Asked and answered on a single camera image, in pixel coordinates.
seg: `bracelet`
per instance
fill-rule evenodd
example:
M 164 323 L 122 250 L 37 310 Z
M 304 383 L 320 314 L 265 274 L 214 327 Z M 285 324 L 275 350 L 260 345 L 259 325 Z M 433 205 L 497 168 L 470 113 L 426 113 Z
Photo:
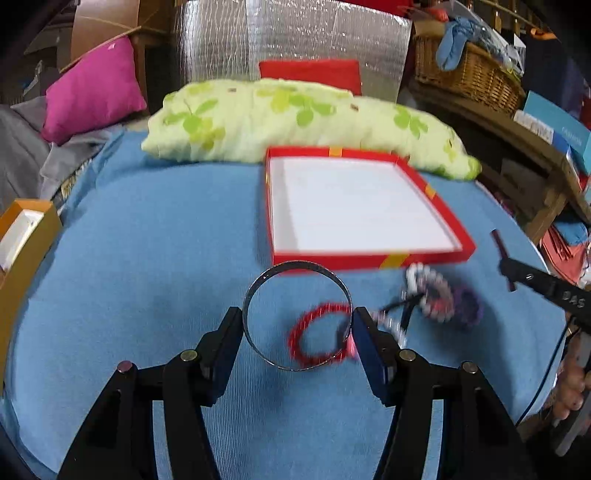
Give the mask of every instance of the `bracelet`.
M 419 305 L 425 317 L 440 323 L 453 317 L 452 289 L 440 273 L 426 265 L 415 263 L 407 268 L 406 278 L 408 294 L 424 294 Z
M 287 348 L 289 349 L 290 356 L 293 360 L 296 360 L 303 367 L 313 367 L 318 364 L 340 363 L 347 357 L 353 359 L 358 358 L 353 335 L 344 338 L 340 347 L 332 353 L 312 356 L 306 355 L 301 351 L 301 336 L 310 324 L 326 313 L 338 312 L 349 313 L 349 306 L 346 303 L 323 303 L 317 306 L 314 310 L 306 312 L 298 319 L 287 338 Z M 400 320 L 394 320 L 383 311 L 369 312 L 369 314 L 376 325 L 382 325 L 392 334 L 400 348 L 406 347 L 406 333 L 401 326 Z
M 453 289 L 453 303 L 456 316 L 465 327 L 474 327 L 480 323 L 484 315 L 484 308 L 478 296 L 469 288 L 456 287 Z
M 288 270 L 311 270 L 311 271 L 314 271 L 316 273 L 324 275 L 326 278 L 335 282 L 339 286 L 339 288 L 343 291 L 343 293 L 345 294 L 345 297 L 347 298 L 347 308 L 348 308 L 348 312 L 349 312 L 349 321 L 347 324 L 346 334 L 345 334 L 345 337 L 343 338 L 343 342 L 346 342 L 348 340 L 348 338 L 351 336 L 351 326 L 353 325 L 353 300 L 351 299 L 351 294 L 349 293 L 349 290 L 347 289 L 347 287 L 345 286 L 345 284 L 343 283 L 343 281 L 339 277 L 337 277 L 334 273 L 332 273 L 327 268 L 324 268 L 322 265 L 318 265 L 314 262 L 308 262 L 305 260 L 292 260 L 292 261 L 287 261 L 287 262 L 283 262 L 278 265 L 275 265 L 274 267 L 271 267 L 268 270 L 265 270 L 248 288 L 248 290 L 246 291 L 246 295 L 244 297 L 244 302 L 242 304 L 242 327 L 244 329 L 244 336 L 246 337 L 246 341 L 248 341 L 248 343 L 250 344 L 252 349 L 255 351 L 255 353 L 258 356 L 260 356 L 268 364 L 273 365 L 274 367 L 277 367 L 280 370 L 287 370 L 290 372 L 303 372 L 306 370 L 312 370 L 313 368 L 317 368 L 317 367 L 320 367 L 324 364 L 329 363 L 330 361 L 332 361 L 333 359 L 335 359 L 337 356 L 340 355 L 340 353 L 339 353 L 340 350 L 337 351 L 336 353 L 334 353 L 332 356 L 325 358 L 323 361 L 321 361 L 320 363 L 318 363 L 316 365 L 310 365 L 310 366 L 307 366 L 304 368 L 292 368 L 292 367 L 288 367 L 285 365 L 281 365 L 281 364 L 267 358 L 256 347 L 254 341 L 252 340 L 250 331 L 248 330 L 248 307 L 251 303 L 252 297 L 254 296 L 256 291 L 260 288 L 260 286 L 263 285 L 263 283 L 265 283 L 271 277 L 274 277 L 275 275 L 285 272 L 285 271 L 288 271 Z
M 336 364 L 342 362 L 348 356 L 348 349 L 351 348 L 351 345 L 353 345 L 354 348 L 352 335 L 345 338 L 341 347 L 331 353 L 306 355 L 300 348 L 301 336 L 313 321 L 319 319 L 326 313 L 340 312 L 349 314 L 349 305 L 346 303 L 323 303 L 318 305 L 314 310 L 303 314 L 291 329 L 287 338 L 287 348 L 290 351 L 290 357 L 303 367 L 316 367 L 324 364 Z

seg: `green leaf pattern pillow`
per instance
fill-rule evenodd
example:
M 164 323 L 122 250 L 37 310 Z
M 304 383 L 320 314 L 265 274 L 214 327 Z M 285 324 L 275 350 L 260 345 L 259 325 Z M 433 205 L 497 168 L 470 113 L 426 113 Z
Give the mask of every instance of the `green leaf pattern pillow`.
M 454 130 L 428 113 L 318 83 L 191 83 L 164 98 L 142 149 L 178 161 L 262 162 L 272 145 L 397 153 L 420 170 L 473 180 L 481 171 Z

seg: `wicker basket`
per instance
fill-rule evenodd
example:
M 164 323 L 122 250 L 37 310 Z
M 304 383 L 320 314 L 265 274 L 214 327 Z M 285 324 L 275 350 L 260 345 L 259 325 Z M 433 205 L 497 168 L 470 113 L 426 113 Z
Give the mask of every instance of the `wicker basket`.
M 486 50 L 473 43 L 466 43 L 462 60 L 455 70 L 440 70 L 435 53 L 441 38 L 439 35 L 415 37 L 417 80 L 458 93 L 513 117 L 525 98 L 519 81 L 505 72 Z

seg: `orange box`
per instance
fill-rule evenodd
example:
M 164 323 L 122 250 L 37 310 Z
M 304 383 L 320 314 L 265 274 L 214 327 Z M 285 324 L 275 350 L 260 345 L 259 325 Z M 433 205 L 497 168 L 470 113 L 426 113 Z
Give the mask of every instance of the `orange box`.
M 0 385 L 18 309 L 60 229 L 56 208 L 46 200 L 17 199 L 0 217 Z

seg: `purple bracelet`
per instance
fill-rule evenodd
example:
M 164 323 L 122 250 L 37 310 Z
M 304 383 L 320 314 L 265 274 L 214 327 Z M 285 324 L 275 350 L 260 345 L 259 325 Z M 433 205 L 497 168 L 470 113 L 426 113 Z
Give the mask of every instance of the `purple bracelet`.
M 469 288 L 453 288 L 453 303 L 456 316 L 465 327 L 474 327 L 484 315 L 484 306 L 478 296 Z

